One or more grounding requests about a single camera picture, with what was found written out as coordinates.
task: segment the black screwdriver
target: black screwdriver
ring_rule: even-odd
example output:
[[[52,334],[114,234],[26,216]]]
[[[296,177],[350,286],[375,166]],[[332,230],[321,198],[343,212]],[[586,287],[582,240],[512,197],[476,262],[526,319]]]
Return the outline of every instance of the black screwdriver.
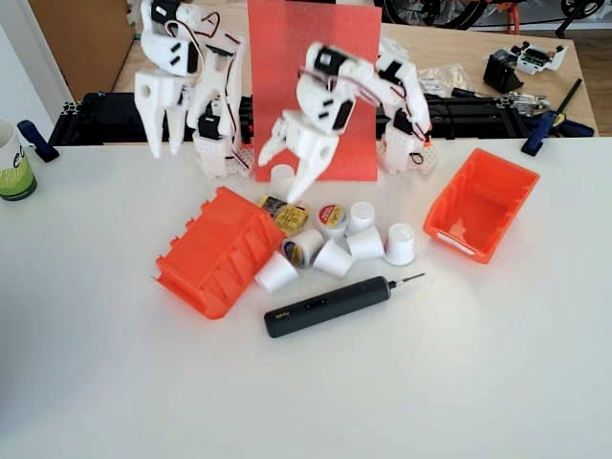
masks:
[[[391,297],[399,284],[421,277],[425,273],[402,280],[387,281],[381,275],[372,277],[326,294],[298,301],[264,315],[271,338],[278,338],[332,318],[353,313]]]

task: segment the white mug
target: white mug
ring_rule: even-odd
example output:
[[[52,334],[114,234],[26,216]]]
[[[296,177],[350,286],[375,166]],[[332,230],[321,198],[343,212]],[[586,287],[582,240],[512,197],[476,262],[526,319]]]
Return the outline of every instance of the white mug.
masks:
[[[36,178],[12,122],[0,119],[0,198],[18,201],[36,190]]]

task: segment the orange storage bin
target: orange storage bin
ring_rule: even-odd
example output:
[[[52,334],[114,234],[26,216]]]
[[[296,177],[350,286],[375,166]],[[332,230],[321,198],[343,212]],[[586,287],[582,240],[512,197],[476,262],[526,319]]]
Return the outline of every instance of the orange storage bin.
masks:
[[[495,248],[539,175],[476,149],[431,206],[424,230],[479,263]]]
[[[221,318],[284,235],[268,213],[221,186],[157,259],[158,281],[208,318]]]

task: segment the bicycle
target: bicycle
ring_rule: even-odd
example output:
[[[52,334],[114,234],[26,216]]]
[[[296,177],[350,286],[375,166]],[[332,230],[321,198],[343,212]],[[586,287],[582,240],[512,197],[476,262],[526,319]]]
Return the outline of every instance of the bicycle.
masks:
[[[382,8],[383,22],[412,26],[430,26],[442,29],[465,30],[472,27],[489,6],[506,11],[507,32],[519,33],[520,19],[518,4],[526,0],[374,0]],[[560,0],[565,18],[557,29],[563,37],[567,27],[575,19],[583,19],[595,14],[605,0]]]

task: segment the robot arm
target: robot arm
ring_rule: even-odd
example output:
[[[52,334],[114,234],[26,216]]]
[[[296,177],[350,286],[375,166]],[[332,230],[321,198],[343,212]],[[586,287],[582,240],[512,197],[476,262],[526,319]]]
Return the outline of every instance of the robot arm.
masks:
[[[405,170],[408,155],[428,142],[429,112],[416,67],[391,40],[382,40],[375,64],[338,48],[312,44],[296,95],[301,111],[283,111],[258,159],[259,165],[265,165],[285,148],[300,159],[288,193],[290,203],[331,163],[339,135],[346,129],[357,98],[375,106],[382,105],[392,119],[390,126],[387,125],[387,130],[393,130],[392,142],[389,146],[387,140],[389,151],[383,157],[389,169]],[[393,162],[387,159],[388,153],[393,156]]]
[[[195,129],[196,150],[211,176],[225,176],[238,150],[238,110],[245,40],[220,28],[221,17],[175,0],[142,0],[141,44],[159,70],[137,72],[135,100],[147,139],[161,156],[168,119],[170,151],[177,154],[185,125]]]

